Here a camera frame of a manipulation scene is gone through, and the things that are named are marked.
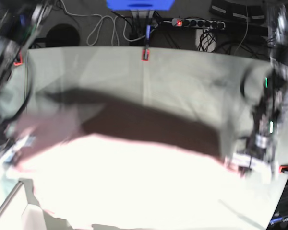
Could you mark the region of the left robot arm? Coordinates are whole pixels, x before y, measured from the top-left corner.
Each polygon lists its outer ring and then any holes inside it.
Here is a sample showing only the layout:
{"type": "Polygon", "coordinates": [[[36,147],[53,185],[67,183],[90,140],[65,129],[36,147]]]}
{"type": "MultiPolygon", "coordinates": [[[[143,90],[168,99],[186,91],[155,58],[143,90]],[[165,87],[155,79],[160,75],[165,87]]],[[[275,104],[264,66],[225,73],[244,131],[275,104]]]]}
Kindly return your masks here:
{"type": "Polygon", "coordinates": [[[270,0],[267,5],[268,39],[272,43],[271,70],[262,80],[260,99],[252,104],[252,129],[240,139],[225,165],[235,165],[242,176],[258,173],[264,183],[282,172],[275,160],[278,133],[288,115],[288,0],[270,0]]]}

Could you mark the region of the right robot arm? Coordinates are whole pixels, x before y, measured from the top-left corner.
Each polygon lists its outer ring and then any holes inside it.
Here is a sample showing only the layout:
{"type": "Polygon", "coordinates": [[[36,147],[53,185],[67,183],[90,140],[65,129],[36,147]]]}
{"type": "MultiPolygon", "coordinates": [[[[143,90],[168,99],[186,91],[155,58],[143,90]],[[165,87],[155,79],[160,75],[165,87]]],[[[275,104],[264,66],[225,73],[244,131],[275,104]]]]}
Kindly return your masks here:
{"type": "MultiPolygon", "coordinates": [[[[0,8],[5,10],[0,19],[0,94],[13,69],[40,33],[54,3],[53,0],[0,0],[0,8]]],[[[6,132],[25,110],[31,93],[29,89],[15,114],[6,116],[0,111],[0,160],[16,143],[6,132]]]]}

